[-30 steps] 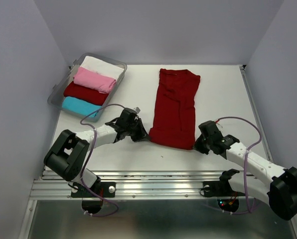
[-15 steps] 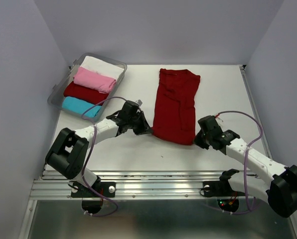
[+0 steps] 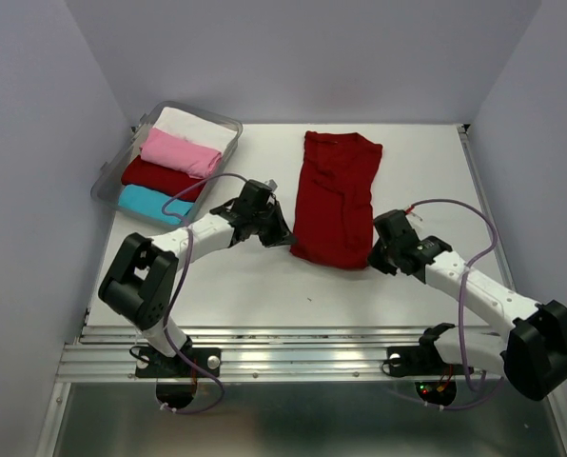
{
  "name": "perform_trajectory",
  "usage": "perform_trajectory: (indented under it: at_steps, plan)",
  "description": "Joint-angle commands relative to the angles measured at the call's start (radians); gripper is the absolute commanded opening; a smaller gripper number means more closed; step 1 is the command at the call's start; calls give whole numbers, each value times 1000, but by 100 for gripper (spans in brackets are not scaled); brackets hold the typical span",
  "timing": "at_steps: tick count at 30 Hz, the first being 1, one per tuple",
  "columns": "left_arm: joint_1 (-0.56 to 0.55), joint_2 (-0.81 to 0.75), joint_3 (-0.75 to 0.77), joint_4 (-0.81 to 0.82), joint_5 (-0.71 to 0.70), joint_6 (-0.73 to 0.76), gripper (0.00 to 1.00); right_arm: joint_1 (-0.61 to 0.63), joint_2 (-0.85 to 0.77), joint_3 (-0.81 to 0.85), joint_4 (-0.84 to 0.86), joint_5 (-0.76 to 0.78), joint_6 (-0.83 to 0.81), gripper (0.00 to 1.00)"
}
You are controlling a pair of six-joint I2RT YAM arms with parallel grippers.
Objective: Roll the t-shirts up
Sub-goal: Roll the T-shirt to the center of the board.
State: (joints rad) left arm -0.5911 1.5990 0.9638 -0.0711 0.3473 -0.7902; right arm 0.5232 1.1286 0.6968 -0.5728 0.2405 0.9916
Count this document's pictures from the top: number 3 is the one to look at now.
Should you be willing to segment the clear plastic storage bin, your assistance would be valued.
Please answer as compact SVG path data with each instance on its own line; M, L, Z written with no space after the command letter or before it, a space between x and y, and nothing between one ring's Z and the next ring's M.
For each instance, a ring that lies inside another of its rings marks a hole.
M140 154L140 145L147 139L149 130L157 122L165 108L179 109L182 112L194 115L204 121L218 125L233 134L231 140L228 142L223 151L223 158L216 167L215 174L223 173L225 171L227 162L238 147L239 139L244 131L243 124L235 119L231 119L230 117L218 113L194 108L180 102L164 101L153 108L150 113L142 116L137 129L131 134L126 145L110 162L107 162L102 166L101 174L92 186L90 195L96 202L102 203L110 209L121 211L126 216L142 221L143 223L150 224L161 229L174 229L178 227L180 223L171 225L160 220L158 217L149 217L142 212L122 207L119 204L120 196L125 189L125 185L122 182L124 171L132 160Z

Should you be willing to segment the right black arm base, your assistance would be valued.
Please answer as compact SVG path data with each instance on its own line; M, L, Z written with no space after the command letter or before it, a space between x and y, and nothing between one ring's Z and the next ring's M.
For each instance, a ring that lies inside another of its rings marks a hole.
M442 323L426 329L414 345L388 347L381 371L394 378L447 375L450 364L443 361L435 344L443 333L455 327Z

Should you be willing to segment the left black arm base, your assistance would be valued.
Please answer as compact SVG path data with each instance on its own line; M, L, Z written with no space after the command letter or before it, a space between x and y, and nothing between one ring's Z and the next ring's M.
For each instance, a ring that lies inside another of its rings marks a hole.
M133 346L129 355L135 360L135 376L140 379L165 379L191 377L205 378L178 355L165 357L151 346ZM218 377L222 351L219 348L191 348L186 357L198 367Z

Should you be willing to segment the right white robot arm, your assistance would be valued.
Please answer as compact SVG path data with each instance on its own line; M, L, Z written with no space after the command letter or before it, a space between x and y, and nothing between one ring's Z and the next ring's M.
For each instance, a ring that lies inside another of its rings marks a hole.
M540 401L567 380L567 307L515 293L436 236L420 238L408 214L394 209L373 222L378 240L368 256L377 271L411 276L457 300L490 331L460 323L427 328L411 346L389 347L382 371L394 378L453 376L475 370L503 377L524 397Z

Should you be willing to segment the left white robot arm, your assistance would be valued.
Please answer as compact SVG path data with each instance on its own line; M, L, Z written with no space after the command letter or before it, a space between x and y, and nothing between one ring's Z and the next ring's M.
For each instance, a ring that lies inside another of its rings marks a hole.
M191 339L171 318L190 265L256 236L265 248L291 246L295 237L270 184L247 180L240 194L173 231L127 236L112 260L98 297L140 331L158 364L179 375L190 366Z

